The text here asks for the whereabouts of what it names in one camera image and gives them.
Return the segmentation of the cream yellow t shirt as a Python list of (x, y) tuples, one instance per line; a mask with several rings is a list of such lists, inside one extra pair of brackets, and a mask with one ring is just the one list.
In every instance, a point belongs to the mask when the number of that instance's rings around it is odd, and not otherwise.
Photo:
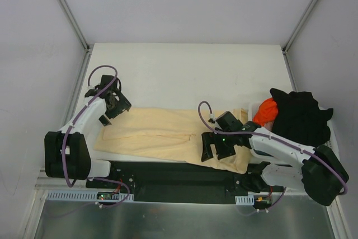
[(236, 146), (234, 155), (201, 161), (202, 138), (207, 127), (196, 110), (132, 108), (102, 128), (94, 149), (99, 152), (187, 162), (244, 174), (251, 153)]

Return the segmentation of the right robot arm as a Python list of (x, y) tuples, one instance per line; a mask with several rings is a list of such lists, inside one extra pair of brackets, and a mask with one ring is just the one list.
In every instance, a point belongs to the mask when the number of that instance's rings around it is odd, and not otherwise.
[(324, 144), (312, 147), (290, 141), (252, 121), (243, 124), (229, 111), (203, 124), (209, 128), (202, 134), (203, 161), (212, 158), (211, 146), (218, 158), (233, 153), (235, 146), (244, 146), (261, 159), (239, 179), (246, 191), (259, 193), (270, 186), (303, 190), (324, 206), (347, 194), (349, 176), (334, 151)]

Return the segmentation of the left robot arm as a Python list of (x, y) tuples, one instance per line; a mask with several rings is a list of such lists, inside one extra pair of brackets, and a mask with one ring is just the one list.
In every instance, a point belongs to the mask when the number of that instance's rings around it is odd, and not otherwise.
[(46, 134), (46, 175), (71, 180), (98, 177), (104, 187), (113, 188), (119, 176), (111, 170), (110, 161), (94, 156), (94, 145), (102, 128), (130, 108), (131, 103), (121, 92), (120, 80), (103, 75), (101, 82), (85, 94), (78, 114), (59, 131)]

